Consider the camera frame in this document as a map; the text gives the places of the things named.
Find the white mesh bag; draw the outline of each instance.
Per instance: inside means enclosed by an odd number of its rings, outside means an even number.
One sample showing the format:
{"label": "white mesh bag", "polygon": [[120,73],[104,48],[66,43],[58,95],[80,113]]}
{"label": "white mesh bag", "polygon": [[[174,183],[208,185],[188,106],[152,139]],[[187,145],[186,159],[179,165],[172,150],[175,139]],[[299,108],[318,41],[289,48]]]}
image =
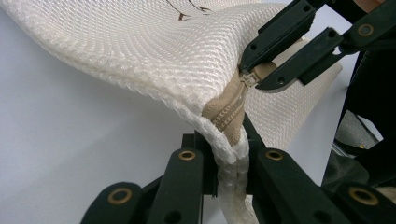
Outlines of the white mesh bag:
{"label": "white mesh bag", "polygon": [[[336,64],[305,87],[296,82],[275,94],[245,89],[238,61],[280,4],[0,0],[0,6],[59,60],[163,102],[201,133],[219,166],[219,199],[229,223],[257,223],[245,193],[245,111],[268,147],[284,149],[341,70]],[[294,44],[274,63],[282,64],[304,44]]]}

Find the white surface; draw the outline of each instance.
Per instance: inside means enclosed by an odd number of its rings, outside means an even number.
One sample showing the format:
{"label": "white surface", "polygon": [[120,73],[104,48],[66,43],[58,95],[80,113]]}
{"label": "white surface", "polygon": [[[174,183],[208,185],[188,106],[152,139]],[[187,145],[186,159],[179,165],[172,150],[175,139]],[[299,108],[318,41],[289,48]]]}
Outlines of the white surface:
{"label": "white surface", "polygon": [[[327,26],[341,34],[349,24],[323,8],[307,36]],[[317,184],[355,58],[342,61],[288,149]],[[59,62],[0,9],[0,223],[79,223],[105,187],[162,175],[192,132],[161,103]],[[204,223],[224,222],[217,201],[205,200]]]}

